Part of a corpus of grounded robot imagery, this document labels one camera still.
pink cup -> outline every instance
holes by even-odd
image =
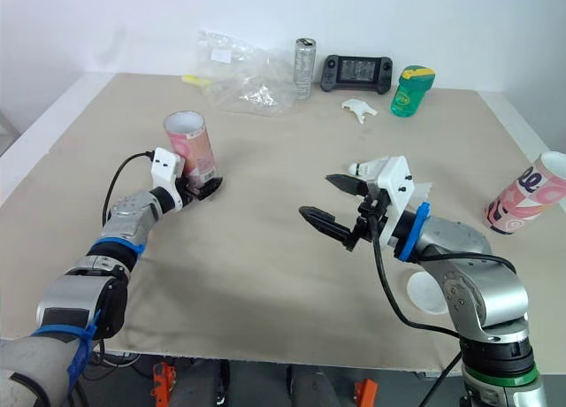
[[[192,188],[201,188],[218,176],[203,115],[195,111],[175,112],[164,127],[173,150],[185,158],[183,173]]]
[[[566,155],[545,152],[484,209],[484,222],[513,234],[566,196]]]

yellow object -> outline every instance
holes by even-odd
[[[210,80],[197,77],[196,75],[186,74],[186,75],[183,75],[181,77],[181,79],[183,80],[183,82],[186,82],[188,84],[193,84],[194,86],[198,86],[198,87],[202,87],[202,86],[206,86],[206,85],[210,84]]]
[[[434,71],[431,68],[406,69],[403,71],[402,77],[409,80],[411,77],[421,77],[423,75],[434,75]]]

beige cloth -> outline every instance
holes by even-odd
[[[405,155],[415,180],[433,181],[432,213],[484,231],[493,252],[513,261],[531,299],[532,342],[542,372],[566,372],[566,267],[559,208],[513,236],[483,226],[481,211],[527,165],[477,93],[434,89],[410,119],[385,96],[313,90],[288,114],[264,118],[218,111],[179,78],[118,75],[70,126],[0,208],[2,336],[35,328],[51,281],[100,233],[111,176],[128,155],[168,147],[162,121],[202,113],[223,186],[210,199],[167,214],[134,269],[126,323],[108,349],[278,362],[439,370],[457,351],[452,338],[404,326],[376,274],[371,246],[353,253],[298,214],[316,205],[353,226],[360,198],[324,177],[350,163]],[[378,109],[360,125],[340,103]],[[149,189],[149,162],[137,159],[113,200]],[[451,326],[408,301],[417,265],[384,251],[389,280],[414,320]]]

white sticker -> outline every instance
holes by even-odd
[[[212,52],[210,53],[210,60],[229,64],[232,62],[232,51],[228,49],[212,49]]]

orange clamp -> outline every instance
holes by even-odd
[[[373,407],[378,394],[379,385],[371,379],[354,384],[354,399],[357,407]]]
[[[175,385],[175,367],[165,361],[153,365],[153,389],[151,396],[156,398],[156,407],[167,407]]]

